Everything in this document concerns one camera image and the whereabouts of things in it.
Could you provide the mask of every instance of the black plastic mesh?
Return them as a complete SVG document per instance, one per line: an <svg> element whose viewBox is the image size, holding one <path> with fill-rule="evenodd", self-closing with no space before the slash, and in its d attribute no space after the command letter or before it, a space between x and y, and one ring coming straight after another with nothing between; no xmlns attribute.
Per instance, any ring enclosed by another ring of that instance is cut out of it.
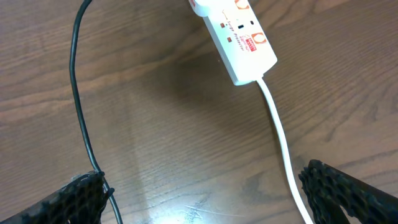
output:
<svg viewBox="0 0 398 224"><path fill-rule="evenodd" d="M91 171L1 224L97 224L112 194L103 190L104 173Z"/></svg>
<svg viewBox="0 0 398 224"><path fill-rule="evenodd" d="M349 223L347 214L361 223L398 223L398 199L321 161L310 161L300 180L315 223Z"/></svg>

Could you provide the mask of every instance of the wood grain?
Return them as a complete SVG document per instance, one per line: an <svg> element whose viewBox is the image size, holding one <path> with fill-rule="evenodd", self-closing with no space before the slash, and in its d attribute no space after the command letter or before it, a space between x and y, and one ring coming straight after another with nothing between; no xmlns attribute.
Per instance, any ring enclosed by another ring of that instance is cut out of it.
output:
<svg viewBox="0 0 398 224"><path fill-rule="evenodd" d="M80 3L0 2L0 220L91 170L68 77ZM251 3L294 171L319 159L397 196L398 2ZM187 1L93 1L76 74L126 223L303 223L258 88L232 85Z"/></svg>

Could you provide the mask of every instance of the extension lead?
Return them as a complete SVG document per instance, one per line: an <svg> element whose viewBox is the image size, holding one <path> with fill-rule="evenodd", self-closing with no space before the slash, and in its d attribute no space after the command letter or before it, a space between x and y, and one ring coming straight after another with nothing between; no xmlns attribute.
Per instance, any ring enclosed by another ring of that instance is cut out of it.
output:
<svg viewBox="0 0 398 224"><path fill-rule="evenodd" d="M235 85L257 81L274 121L286 177L295 203L306 224L313 224L295 183L289 149L280 118L262 76L277 62L277 57L247 0L189 0L192 9L203 17L210 35Z"/></svg>

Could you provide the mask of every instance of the power cord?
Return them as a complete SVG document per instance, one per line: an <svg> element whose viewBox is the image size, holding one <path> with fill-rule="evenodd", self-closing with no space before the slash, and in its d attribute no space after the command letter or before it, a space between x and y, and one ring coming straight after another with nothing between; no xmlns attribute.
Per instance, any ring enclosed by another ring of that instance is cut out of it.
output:
<svg viewBox="0 0 398 224"><path fill-rule="evenodd" d="M257 83L260 86L260 88L266 98L269 110L271 112L272 120L274 121L274 124L275 124L276 132L277 132L278 138L279 138L280 148L282 149L282 157L283 157L283 161L284 161L284 165L285 165L287 182L289 183L290 191L292 191L293 199L296 202L296 205L298 207L298 210L301 213L301 216L303 216L304 222L306 224L313 224L312 219L311 219L310 215L308 214L307 209L305 208L303 200L300 197L300 193L299 193L299 190L297 189L296 182L294 181L293 169L292 169L292 164L290 161L289 148L287 147L285 132L282 127L282 123L280 122L278 111L276 110L276 106L275 106L274 100L272 99L271 92L269 91L266 83L264 82L264 80L262 78L259 78L257 80Z"/></svg>
<svg viewBox="0 0 398 224"><path fill-rule="evenodd" d="M91 165L93 166L94 170L97 172L102 172L96 159L95 159L93 148L90 143L90 138L88 137L88 131L87 131L85 119L83 116L83 110L82 110L81 104L80 104L79 91L77 88L76 75L75 75L76 49L77 49L77 40L79 37L80 22L81 22L81 18L83 17L83 15L90 3L91 3L91 0L84 0L79 8L79 11L77 12L77 15L76 15L75 23L73 25L72 46L70 48L69 73L70 73L70 83L72 84L73 98L75 99L76 112L77 112L77 116L79 119L81 133L83 135L83 140L85 142L88 158L90 159ZM109 197L109 200L111 201L111 204L113 207L113 212L116 217L116 220L118 221L118 224L123 224L118 205L112 195L112 193L114 192L114 189L109 187L109 184L107 183L105 178L104 178L104 186L103 187L104 187L105 191L107 191L107 192L109 192L109 194L111 194L111 196Z"/></svg>

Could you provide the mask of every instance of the white cable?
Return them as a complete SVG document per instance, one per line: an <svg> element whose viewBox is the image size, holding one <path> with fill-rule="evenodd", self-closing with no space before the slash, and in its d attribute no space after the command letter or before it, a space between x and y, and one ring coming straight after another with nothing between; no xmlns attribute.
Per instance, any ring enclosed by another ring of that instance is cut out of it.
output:
<svg viewBox="0 0 398 224"><path fill-rule="evenodd" d="M257 80L257 83L259 84L262 92L264 93L264 96L266 97L269 110L271 111L272 120L274 120L276 132L278 134L278 138L279 138L279 142L280 142L280 148L282 149L282 157L284 160L287 182L289 183L289 187L290 187L290 190L292 191L293 198L296 202L298 210L301 213L301 216L303 216L304 222L306 224L313 224L312 219L311 219L310 215L308 214L308 211L305 208L305 205L301 199L299 190L297 189L296 182L294 181L292 164L290 162L290 156L289 156L289 149L287 148L287 142L286 142L284 129L282 127L282 123L280 122L280 118L278 115L278 111L276 110L274 100L272 99L272 95L271 95L266 83L264 82L264 80L262 78L259 78Z"/></svg>

